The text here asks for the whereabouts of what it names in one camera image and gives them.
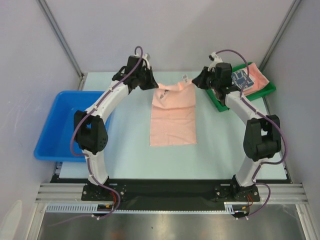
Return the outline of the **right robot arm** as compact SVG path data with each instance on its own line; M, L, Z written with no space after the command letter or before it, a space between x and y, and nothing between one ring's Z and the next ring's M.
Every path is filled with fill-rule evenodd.
M255 185L261 165L281 150L280 119L276 115L263 115L251 105L241 89L232 84L232 66L229 63L217 63L212 69L203 67L192 83L199 89L212 90L217 100L245 124L245 158L230 184L231 197L242 201Z

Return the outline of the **small pink cloth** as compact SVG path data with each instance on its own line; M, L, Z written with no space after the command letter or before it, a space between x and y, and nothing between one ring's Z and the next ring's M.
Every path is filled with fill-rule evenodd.
M150 116L152 147L194 145L196 136L196 89L185 74L173 85L154 90Z

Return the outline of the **pink towel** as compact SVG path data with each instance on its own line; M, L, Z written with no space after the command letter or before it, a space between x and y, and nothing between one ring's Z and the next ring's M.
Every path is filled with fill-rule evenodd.
M260 72L257 65L253 62L248 65L249 68L249 77L254 82L251 88L246 88L244 94L249 96L254 94L269 84L269 80Z

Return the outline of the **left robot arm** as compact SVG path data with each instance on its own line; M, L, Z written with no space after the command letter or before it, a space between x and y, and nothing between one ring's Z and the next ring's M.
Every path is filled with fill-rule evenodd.
M71 137L81 149L89 176L95 186L92 194L99 200L110 195L110 187L104 184L108 179L105 167L104 149L108 143L106 122L116 106L135 88L151 90L159 87L147 53L128 57L127 65L112 77L107 90L86 110L76 111L73 117L74 131Z

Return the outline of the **patterned blue white towel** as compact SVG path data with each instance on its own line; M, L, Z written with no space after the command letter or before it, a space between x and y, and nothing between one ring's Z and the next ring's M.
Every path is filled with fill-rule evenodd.
M254 86L255 78L253 76L248 76L248 71L246 69L239 69L231 74L232 84L238 88L244 90L251 89Z

